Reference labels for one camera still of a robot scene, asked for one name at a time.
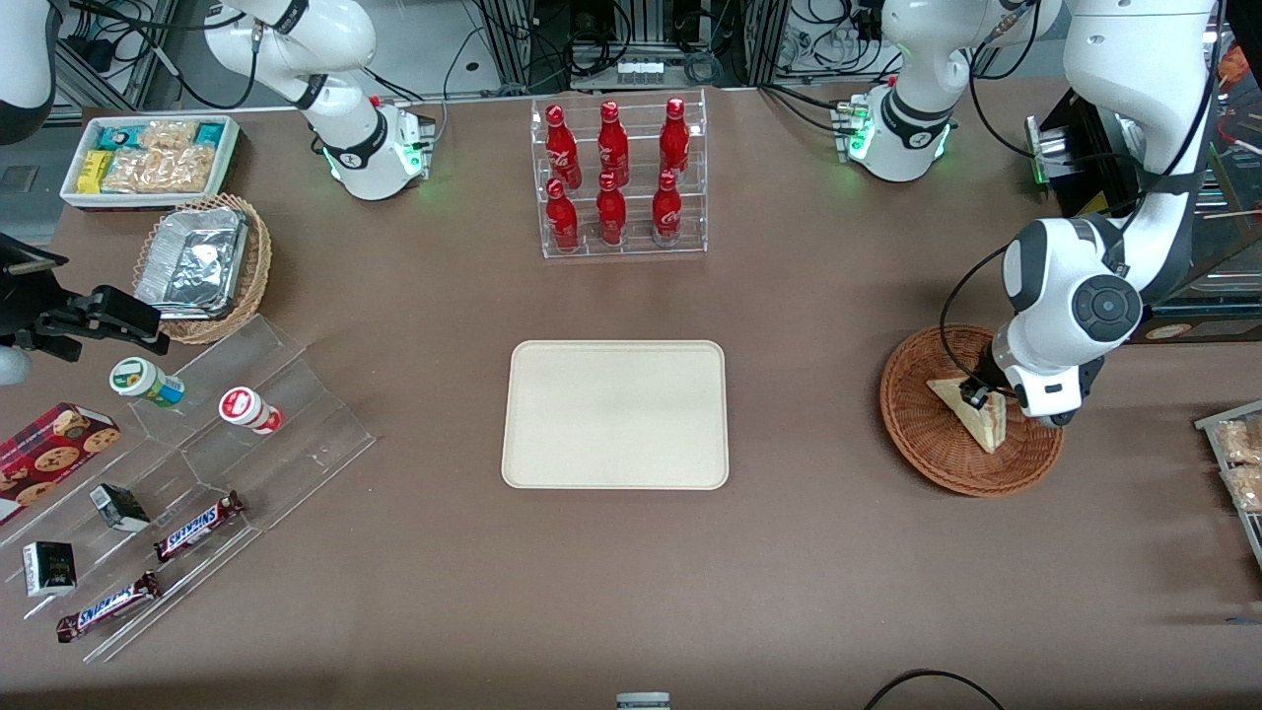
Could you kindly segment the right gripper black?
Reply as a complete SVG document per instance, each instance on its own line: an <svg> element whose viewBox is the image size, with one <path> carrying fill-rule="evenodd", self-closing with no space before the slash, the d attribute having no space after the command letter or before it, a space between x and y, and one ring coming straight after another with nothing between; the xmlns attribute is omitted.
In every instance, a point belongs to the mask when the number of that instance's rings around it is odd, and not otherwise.
<svg viewBox="0 0 1262 710"><path fill-rule="evenodd" d="M167 356L162 311L114 286L74 295L53 274L68 257L1 235L1 346L80 359L80 340L120 340Z"/></svg>

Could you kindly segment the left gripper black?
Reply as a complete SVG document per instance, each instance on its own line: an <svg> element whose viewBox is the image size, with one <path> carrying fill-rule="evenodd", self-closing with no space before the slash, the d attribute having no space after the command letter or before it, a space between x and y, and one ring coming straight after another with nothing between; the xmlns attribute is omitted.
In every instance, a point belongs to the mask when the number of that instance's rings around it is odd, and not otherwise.
<svg viewBox="0 0 1262 710"><path fill-rule="evenodd" d="M1082 367L1078 368L1079 395L1082 396L1082 404L1079 404L1076 409L1069 409L1065 410L1065 412L1047 415L1047 417L1045 417L1047 428L1058 428L1058 430L1059 428L1066 428L1068 424L1076 417L1082 405L1087 404L1087 397L1090 396L1092 386L1094 386L1095 378L1098 378L1106 358L1095 358L1087 361L1085 364L1082 364ZM960 400L976 410L986 407L992 391L1003 396L1011 395L1010 382L1007 382L1007 377L1002 370L989 370L989 383L986 383L979 378L965 378L959 383Z"/></svg>

